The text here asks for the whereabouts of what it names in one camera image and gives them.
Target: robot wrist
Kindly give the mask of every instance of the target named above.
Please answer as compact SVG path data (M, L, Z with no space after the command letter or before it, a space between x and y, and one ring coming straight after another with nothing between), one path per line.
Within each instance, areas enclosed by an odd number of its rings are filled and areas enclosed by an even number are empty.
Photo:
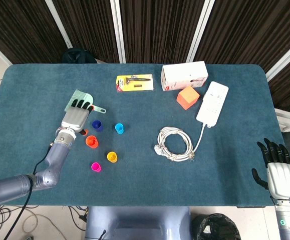
M59 131L55 143L64 144L67 147L71 148L75 139L76 139L75 131L71 128L66 128Z

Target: yellow cup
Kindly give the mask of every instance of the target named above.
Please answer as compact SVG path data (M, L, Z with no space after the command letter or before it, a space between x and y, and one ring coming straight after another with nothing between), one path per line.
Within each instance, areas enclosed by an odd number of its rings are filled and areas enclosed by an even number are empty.
M114 151L111 151L107 154L107 159L109 162L115 163L118 160L117 154Z

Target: cardboard box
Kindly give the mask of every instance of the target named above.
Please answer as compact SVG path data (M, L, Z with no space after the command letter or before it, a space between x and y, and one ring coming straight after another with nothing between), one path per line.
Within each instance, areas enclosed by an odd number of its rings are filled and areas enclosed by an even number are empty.
M161 71L163 91L203 86L208 78L204 61L164 65Z

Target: dark blue cup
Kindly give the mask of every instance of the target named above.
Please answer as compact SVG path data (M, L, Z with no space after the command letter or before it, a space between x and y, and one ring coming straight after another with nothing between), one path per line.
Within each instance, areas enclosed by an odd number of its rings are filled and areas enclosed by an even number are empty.
M94 120L92 126L97 132L101 132L103 130L103 125L101 124L101 121Z

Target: trash bag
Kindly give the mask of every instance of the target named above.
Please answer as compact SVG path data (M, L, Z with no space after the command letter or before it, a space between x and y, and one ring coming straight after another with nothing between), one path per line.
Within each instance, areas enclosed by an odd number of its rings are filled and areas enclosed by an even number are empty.
M224 214L199 215L191 227L194 240L241 240L235 223Z
M62 64L96 64L96 59L87 50L70 48L61 57Z

